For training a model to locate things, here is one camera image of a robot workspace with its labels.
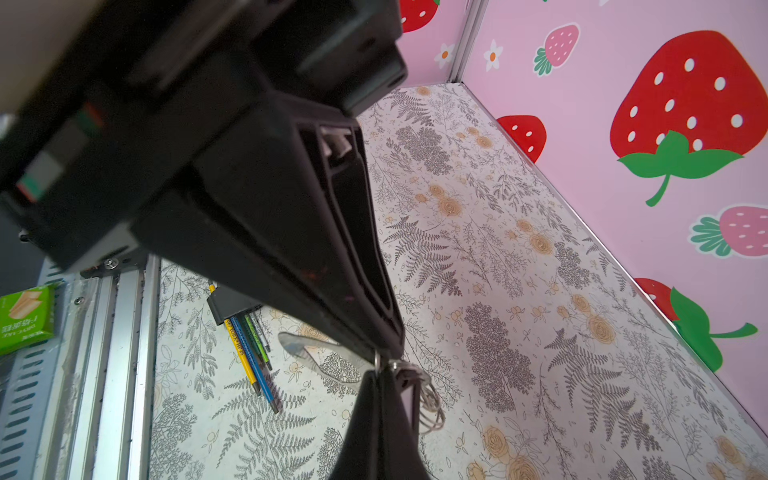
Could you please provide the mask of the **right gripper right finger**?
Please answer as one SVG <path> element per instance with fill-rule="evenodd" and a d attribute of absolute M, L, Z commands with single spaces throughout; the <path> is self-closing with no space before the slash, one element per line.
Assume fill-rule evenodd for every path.
<path fill-rule="evenodd" d="M 380 478 L 427 480 L 418 451 L 421 381 L 413 373 L 380 373 Z"/>

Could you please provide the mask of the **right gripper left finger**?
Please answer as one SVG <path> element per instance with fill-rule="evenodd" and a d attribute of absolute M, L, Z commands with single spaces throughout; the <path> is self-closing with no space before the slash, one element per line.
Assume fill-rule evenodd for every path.
<path fill-rule="evenodd" d="M 375 480 L 378 478 L 381 394 L 378 376 L 367 372 L 330 480 Z"/>

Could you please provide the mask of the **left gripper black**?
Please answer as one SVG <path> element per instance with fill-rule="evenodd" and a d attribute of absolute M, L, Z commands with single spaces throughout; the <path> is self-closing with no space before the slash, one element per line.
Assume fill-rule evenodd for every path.
<path fill-rule="evenodd" d="M 400 15 L 395 1 L 5 1 L 1 209 L 65 270 L 140 242 L 365 360 L 399 358 L 363 135 L 340 111 L 404 80 Z M 288 95 L 257 103 L 275 90 Z"/>

